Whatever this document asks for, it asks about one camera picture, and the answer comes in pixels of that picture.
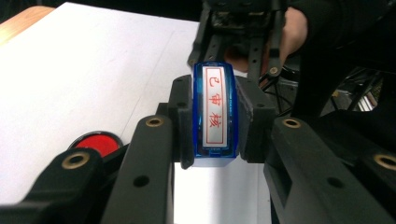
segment dark background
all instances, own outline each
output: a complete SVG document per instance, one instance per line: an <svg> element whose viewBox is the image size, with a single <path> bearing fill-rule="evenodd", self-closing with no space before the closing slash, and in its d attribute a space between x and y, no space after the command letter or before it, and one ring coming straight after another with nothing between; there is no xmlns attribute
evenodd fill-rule
<svg viewBox="0 0 396 224"><path fill-rule="evenodd" d="M58 7L63 0L0 0L0 22L37 5ZM106 7L147 15L198 21L202 0L77 0L67 1L94 7Z"/></svg>

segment black cable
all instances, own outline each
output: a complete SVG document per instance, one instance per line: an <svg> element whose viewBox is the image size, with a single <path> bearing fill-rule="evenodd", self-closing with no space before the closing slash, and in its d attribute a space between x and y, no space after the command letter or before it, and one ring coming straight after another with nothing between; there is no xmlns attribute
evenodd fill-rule
<svg viewBox="0 0 396 224"><path fill-rule="evenodd" d="M334 110L338 110L338 105L334 100L334 97L330 97L330 101L332 102L332 106L334 107Z"/></svg>
<svg viewBox="0 0 396 224"><path fill-rule="evenodd" d="M293 109L293 107L289 107L288 109L286 109L285 111L283 111L282 113L277 114L278 117L283 117L288 115L289 113L291 113L291 110Z"/></svg>
<svg viewBox="0 0 396 224"><path fill-rule="evenodd" d="M285 97L281 96L281 95L276 95L276 93L271 92L271 91L265 91L264 93L270 94L270 95L274 95L276 97L279 97L280 99L282 99L284 102L286 102L290 107L293 106L293 103L290 102L288 99L286 99Z"/></svg>
<svg viewBox="0 0 396 224"><path fill-rule="evenodd" d="M279 95L279 91L277 90L277 85L274 85L274 90L275 90L275 94L276 94L276 102L277 102L277 108L279 108L279 113L283 112L283 108L282 108L282 104L280 103L280 95Z"/></svg>

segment blue plastic casing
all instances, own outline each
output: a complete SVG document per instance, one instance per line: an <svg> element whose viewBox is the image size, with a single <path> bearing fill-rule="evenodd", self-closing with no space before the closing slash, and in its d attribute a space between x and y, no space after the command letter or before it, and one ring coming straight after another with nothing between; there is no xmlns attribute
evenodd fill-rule
<svg viewBox="0 0 396 224"><path fill-rule="evenodd" d="M225 166L237 156L238 111L233 68L197 63L193 68L193 166Z"/></svg>

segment white surface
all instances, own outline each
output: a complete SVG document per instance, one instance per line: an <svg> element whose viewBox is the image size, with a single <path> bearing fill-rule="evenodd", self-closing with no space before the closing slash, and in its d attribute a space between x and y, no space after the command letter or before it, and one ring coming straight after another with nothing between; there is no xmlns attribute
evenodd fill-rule
<svg viewBox="0 0 396 224"><path fill-rule="evenodd" d="M0 47L0 204L16 203L79 136L128 143L167 102L197 23L64 4ZM177 164L175 223L269 223L262 165Z"/></svg>

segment brass screw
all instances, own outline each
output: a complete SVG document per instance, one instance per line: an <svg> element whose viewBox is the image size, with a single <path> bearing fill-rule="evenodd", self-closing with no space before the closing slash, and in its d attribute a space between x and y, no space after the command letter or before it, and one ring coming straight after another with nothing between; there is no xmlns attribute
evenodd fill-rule
<svg viewBox="0 0 396 224"><path fill-rule="evenodd" d="M332 93L332 96L333 96L333 97L338 97L338 95L339 95L339 92L338 92L338 91L334 91L334 92Z"/></svg>
<svg viewBox="0 0 396 224"><path fill-rule="evenodd" d="M270 73L271 73L272 75L276 74L276 73L277 73L277 67L272 67L272 68L270 69Z"/></svg>
<svg viewBox="0 0 396 224"><path fill-rule="evenodd" d="M146 125L151 128L160 127L161 125L163 125L163 119L160 119L160 118L148 119L146 121Z"/></svg>
<svg viewBox="0 0 396 224"><path fill-rule="evenodd" d="M286 127L293 128L293 129L301 128L301 123L295 119L284 119L283 124Z"/></svg>
<svg viewBox="0 0 396 224"><path fill-rule="evenodd" d="M62 162L62 167L65 170L73 170L77 169L85 165L90 160L90 154L87 152L75 152L64 159Z"/></svg>
<svg viewBox="0 0 396 224"><path fill-rule="evenodd" d="M375 162L389 170L396 171L396 158L389 156L389 155L383 155L383 154L377 154L374 156Z"/></svg>

